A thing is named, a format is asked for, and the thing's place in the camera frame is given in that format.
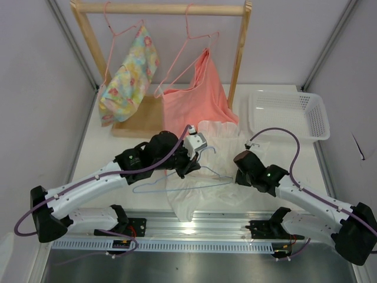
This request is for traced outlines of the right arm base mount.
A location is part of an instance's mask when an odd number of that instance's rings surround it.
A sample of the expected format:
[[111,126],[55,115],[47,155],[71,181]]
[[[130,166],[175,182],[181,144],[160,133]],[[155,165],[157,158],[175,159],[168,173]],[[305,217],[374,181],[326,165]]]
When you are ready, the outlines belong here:
[[286,216],[291,209],[280,207],[268,220],[250,220],[245,226],[251,233],[252,239],[297,239],[304,240],[304,236],[287,233],[282,226],[283,217]]

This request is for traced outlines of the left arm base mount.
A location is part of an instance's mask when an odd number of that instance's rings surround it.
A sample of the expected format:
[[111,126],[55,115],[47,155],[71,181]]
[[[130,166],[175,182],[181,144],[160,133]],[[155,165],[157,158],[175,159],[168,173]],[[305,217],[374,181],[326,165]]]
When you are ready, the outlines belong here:
[[94,229],[95,236],[109,236],[110,234],[104,231],[119,233],[131,237],[145,237],[146,218],[129,218],[127,215],[123,217],[114,218],[108,221],[108,224],[100,226],[99,229]]

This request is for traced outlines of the light blue wire hanger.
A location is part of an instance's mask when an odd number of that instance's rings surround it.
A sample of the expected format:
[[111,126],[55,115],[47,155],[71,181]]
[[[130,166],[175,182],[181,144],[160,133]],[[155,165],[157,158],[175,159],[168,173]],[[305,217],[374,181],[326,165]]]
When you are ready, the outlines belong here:
[[212,167],[208,167],[208,162],[201,163],[201,158],[205,155],[215,156],[217,150],[214,146],[207,146],[199,151],[197,161],[201,164],[199,173],[189,175],[184,179],[173,177],[173,173],[167,173],[153,183],[144,183],[137,185],[132,189],[136,194],[163,193],[163,192],[182,192],[191,190],[207,189],[228,185],[233,182],[233,177],[221,174]]

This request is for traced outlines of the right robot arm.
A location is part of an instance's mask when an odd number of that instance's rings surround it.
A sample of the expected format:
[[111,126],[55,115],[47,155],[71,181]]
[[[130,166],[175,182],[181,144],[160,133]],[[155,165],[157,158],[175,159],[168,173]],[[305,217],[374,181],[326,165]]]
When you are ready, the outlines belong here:
[[280,207],[267,221],[267,238],[298,236],[329,245],[348,262],[362,266],[376,246],[376,218],[364,204],[356,206],[328,196],[319,196],[294,181],[292,174],[277,166],[264,166],[251,151],[233,159],[236,182],[253,187],[302,208],[305,213]]

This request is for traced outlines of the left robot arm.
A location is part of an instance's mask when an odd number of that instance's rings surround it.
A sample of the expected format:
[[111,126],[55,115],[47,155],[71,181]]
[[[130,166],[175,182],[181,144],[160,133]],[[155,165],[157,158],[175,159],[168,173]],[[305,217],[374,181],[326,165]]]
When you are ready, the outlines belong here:
[[39,242],[52,242],[67,233],[131,236],[130,220],[121,205],[102,209],[84,209],[82,205],[112,190],[129,188],[156,170],[173,170],[184,178],[199,170],[199,151],[206,146],[201,133],[180,140],[174,133],[162,131],[123,151],[86,178],[55,189],[33,188],[31,209]]

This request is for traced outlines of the white pleated skirt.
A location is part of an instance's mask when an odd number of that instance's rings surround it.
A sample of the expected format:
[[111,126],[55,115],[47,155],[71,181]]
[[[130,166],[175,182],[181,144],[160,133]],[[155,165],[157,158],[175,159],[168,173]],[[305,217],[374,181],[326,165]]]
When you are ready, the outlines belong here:
[[228,176],[233,177],[233,182],[228,185],[200,190],[168,192],[168,202],[181,222],[190,222],[193,213],[200,207],[214,202],[229,206],[237,206],[250,197],[250,193],[240,185],[235,184],[237,166],[233,159],[245,150],[245,143],[250,136],[245,131],[240,131],[234,123],[221,123],[216,121],[201,121],[197,128],[203,133],[208,146],[217,150],[215,156],[205,155],[201,163],[208,162],[208,167]]

